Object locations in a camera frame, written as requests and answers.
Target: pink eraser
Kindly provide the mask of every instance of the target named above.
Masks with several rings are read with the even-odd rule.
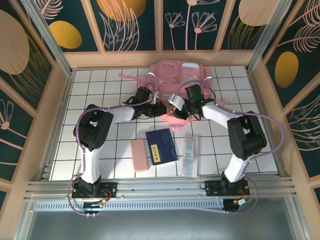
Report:
[[[145,141],[135,139],[131,141],[133,168],[136,172],[144,172],[149,169]]]

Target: metal base plate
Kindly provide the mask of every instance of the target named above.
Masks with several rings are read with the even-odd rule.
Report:
[[[238,190],[238,187],[241,188],[247,195],[250,195],[248,182],[246,180],[241,181],[238,187],[230,188],[227,192],[222,191],[220,186],[220,180],[217,181],[205,181],[205,194],[207,197],[215,196],[242,196],[242,192]]]
[[[117,182],[101,182],[101,189],[102,190],[109,190],[111,193],[111,198],[114,199],[117,194]],[[84,192],[75,190],[72,192],[72,198],[73,199],[105,199],[106,195],[103,192],[99,192],[97,196],[92,197],[90,195],[87,195]]]

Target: white tile floor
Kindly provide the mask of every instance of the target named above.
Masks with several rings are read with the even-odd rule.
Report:
[[[229,108],[248,112],[258,112],[251,91],[247,74],[243,66],[210,67],[213,89],[218,99],[228,101]],[[69,98],[50,180],[69,180],[79,172],[81,161],[73,129],[79,115],[89,104],[98,106],[115,106],[126,101],[137,90],[132,80],[121,79],[118,74],[137,76],[146,75],[147,68],[83,70],[77,71]],[[137,119],[130,122],[113,124],[106,142],[100,152],[100,172],[103,179],[113,178],[147,178],[176,177],[180,175],[180,160],[163,165],[152,166],[146,140],[147,131],[168,128],[169,123],[162,118]],[[180,131],[171,132],[174,138],[177,155],[182,155],[182,140],[185,133],[200,136],[199,167],[200,175],[221,174],[231,158],[228,131],[212,120],[201,120],[187,123]],[[132,162],[131,140],[145,139],[149,161],[149,170],[135,172]],[[262,151],[270,150],[269,145]],[[272,155],[255,160],[247,172],[276,172],[277,168]]]

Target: blue book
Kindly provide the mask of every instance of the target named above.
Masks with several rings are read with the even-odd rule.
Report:
[[[152,165],[156,166],[178,160],[169,128],[147,131],[145,135],[151,153]]]

